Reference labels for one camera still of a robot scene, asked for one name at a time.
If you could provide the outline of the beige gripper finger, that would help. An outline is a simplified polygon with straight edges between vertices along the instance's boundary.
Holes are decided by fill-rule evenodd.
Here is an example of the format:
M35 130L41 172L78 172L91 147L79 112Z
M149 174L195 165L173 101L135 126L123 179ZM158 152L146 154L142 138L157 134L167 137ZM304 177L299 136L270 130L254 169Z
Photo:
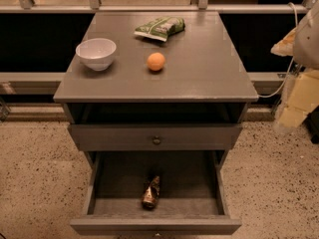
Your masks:
M290 132L298 128L319 106L319 71L307 68L297 76L289 76L275 113L274 128Z
M270 52L281 57L292 56L295 34L296 29L292 29L281 41L273 45Z

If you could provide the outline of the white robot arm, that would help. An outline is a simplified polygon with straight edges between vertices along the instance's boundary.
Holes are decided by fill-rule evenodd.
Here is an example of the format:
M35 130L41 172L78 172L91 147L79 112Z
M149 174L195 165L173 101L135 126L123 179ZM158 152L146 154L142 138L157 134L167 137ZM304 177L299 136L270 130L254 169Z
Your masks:
M270 52L291 56L305 68L297 77L289 77L275 115L276 127L289 131L299 127L319 107L319 1Z

